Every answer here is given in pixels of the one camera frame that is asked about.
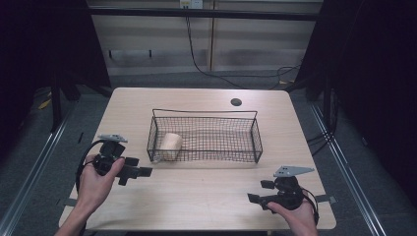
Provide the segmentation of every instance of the gray floor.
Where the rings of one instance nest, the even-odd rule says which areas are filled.
[[[276,71],[221,72],[230,75],[273,75]],[[296,71],[282,76],[284,83],[275,78],[229,77],[234,84],[246,89],[275,89],[286,87],[292,81]],[[113,76],[114,87],[149,87],[149,88],[213,88],[236,89],[223,79],[207,77],[201,73],[151,74],[140,76]],[[52,152],[45,170],[34,186],[13,235],[51,235],[57,229],[63,207],[59,200],[69,196],[75,178],[75,171],[85,148],[90,144],[105,110],[108,98],[96,94],[88,88],[77,102],[63,99],[63,111],[74,111],[68,119],[62,137]],[[34,98],[34,105],[26,119],[19,139],[11,149],[6,161],[0,168],[0,216],[3,217],[8,206],[13,202],[22,184],[26,181],[37,156],[49,137],[52,112],[49,105],[43,110],[37,106],[43,101],[47,88],[41,89]],[[304,91],[290,93],[297,116],[306,140],[318,135],[321,130],[311,109],[311,103],[305,99]],[[387,235],[417,235],[417,213],[401,189],[381,167],[378,157],[371,149],[363,146],[360,134],[343,114],[339,113],[336,139],[342,148],[349,166],[352,168],[365,192],[369,203],[375,209]],[[322,143],[311,145],[314,152]],[[372,235],[360,208],[344,180],[337,163],[328,147],[314,156],[318,171],[330,196],[335,197],[332,204],[337,225],[332,230],[321,230],[321,235]],[[97,235],[125,235],[127,232],[99,232]],[[279,235],[291,235],[288,231],[277,232]]]

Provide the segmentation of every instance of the human hand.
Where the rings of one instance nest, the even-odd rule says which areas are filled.
[[[274,202],[268,203],[267,206],[287,221],[295,236],[319,235],[314,220],[313,207],[307,200],[303,200],[302,204],[293,210],[286,209]]]
[[[89,213],[95,212],[98,207],[104,203],[110,193],[113,181],[116,175],[123,168],[124,158],[117,159],[111,166],[111,169],[104,176],[99,175],[92,163],[95,155],[86,157],[87,165],[84,167],[81,175],[79,196],[76,207],[81,207]]]
[[[95,155],[86,157],[87,165],[81,174],[81,183],[77,204],[68,215],[65,222],[56,232],[56,236],[79,235],[89,217],[107,199],[113,186],[114,178],[125,164],[124,158],[117,159],[111,166],[106,175],[101,176],[96,171],[91,162]]]

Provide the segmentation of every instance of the wall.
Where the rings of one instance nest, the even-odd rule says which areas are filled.
[[[179,8],[178,0],[111,1],[89,0],[90,6],[135,8]],[[204,9],[234,11],[271,11],[318,13],[322,1],[233,1],[205,0]],[[189,51],[187,25],[184,18],[92,16],[103,51],[160,50]],[[193,48],[203,54],[199,66],[207,70],[276,69],[277,64],[294,65],[300,62],[307,48],[315,23],[190,19]],[[236,57],[245,60],[236,62]]]

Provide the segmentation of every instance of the black wire basket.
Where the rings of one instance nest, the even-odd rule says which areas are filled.
[[[263,153],[257,111],[154,109],[152,112],[148,140],[148,155],[152,162],[231,160],[258,163]],[[167,134],[181,137],[182,146],[161,148]]]

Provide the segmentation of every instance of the black cable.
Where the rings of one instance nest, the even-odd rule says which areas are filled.
[[[308,190],[306,190],[306,189],[304,189],[304,188],[302,188],[302,190],[304,190],[304,191],[306,191],[307,193],[309,193],[312,197],[313,197],[313,199],[314,199],[314,201],[315,201],[315,203],[316,203],[316,205],[313,203],[313,201],[308,197],[308,196],[305,196],[304,194],[304,199],[306,199],[309,203],[310,203],[310,205],[313,207],[313,212],[314,212],[314,221],[316,222],[316,225],[319,223],[319,204],[317,203],[317,200],[316,200],[316,197],[314,196],[314,194],[312,193],[312,192],[310,192],[310,191],[308,191]]]
[[[84,170],[84,167],[85,167],[85,165],[84,165],[84,162],[85,162],[85,160],[86,160],[86,157],[87,157],[87,155],[89,154],[89,151],[94,147],[94,146],[96,146],[97,144],[100,144],[100,143],[104,143],[105,141],[104,140],[98,140],[98,141],[95,141],[94,143],[92,143],[85,151],[84,151],[84,153],[83,153],[83,156],[82,156],[82,158],[80,159],[80,163],[79,163],[79,166],[78,166],[78,169],[77,169],[77,173],[76,173],[76,188],[77,188],[77,193],[79,192],[79,190],[80,190],[80,177],[81,177],[81,174],[83,173],[83,170]]]
[[[328,127],[328,129],[322,133],[319,136],[316,136],[312,139],[310,139],[308,142],[314,141],[316,139],[319,138],[325,138],[326,142],[320,146],[317,150],[315,150],[312,153],[312,156],[316,155],[320,150],[322,150],[327,144],[329,144],[331,142],[332,139],[334,139],[334,134],[336,132],[336,128],[337,128],[337,120],[338,120],[338,108],[339,108],[339,103],[338,103],[338,99],[337,96],[335,94],[335,92],[332,92],[332,96],[333,96],[333,101],[332,101],[332,117],[330,120],[330,127]],[[319,144],[320,142],[315,142],[314,144],[310,144],[309,146],[312,145],[316,145]]]
[[[278,82],[273,87],[268,88],[269,90],[271,90],[271,89],[275,89],[276,87],[278,87],[280,85],[280,83],[279,83],[280,82],[280,76],[285,75],[285,74],[289,73],[290,71],[292,71],[294,69],[299,69],[300,66],[301,66],[301,65],[297,65],[297,66],[294,66],[294,67],[281,67],[281,68],[279,68],[276,71],[276,75],[270,75],[270,76],[260,76],[260,75],[256,75],[256,76],[248,76],[248,75],[244,75],[244,76],[239,76],[239,75],[234,75],[234,76],[217,76],[217,75],[213,75],[213,74],[206,73],[206,72],[202,71],[200,69],[200,67],[196,63],[196,59],[195,59],[195,56],[194,56],[193,40],[191,38],[190,18],[186,17],[185,19],[186,19],[186,23],[187,23],[187,34],[188,34],[188,40],[189,40],[189,43],[190,43],[191,57],[193,59],[194,66],[196,67],[196,69],[200,73],[202,73],[205,76],[221,79],[221,80],[223,80],[223,81],[225,81],[225,82],[227,82],[227,83],[229,83],[229,84],[231,84],[234,87],[237,87],[239,89],[249,89],[249,88],[244,88],[242,86],[239,86],[237,84],[234,84],[234,83],[230,82],[229,80],[227,80],[226,78],[234,78],[234,77],[236,77],[236,78],[273,78],[273,77],[278,77]],[[289,69],[289,70],[283,72],[282,74],[279,74],[279,71],[280,70],[283,70],[283,69]]]

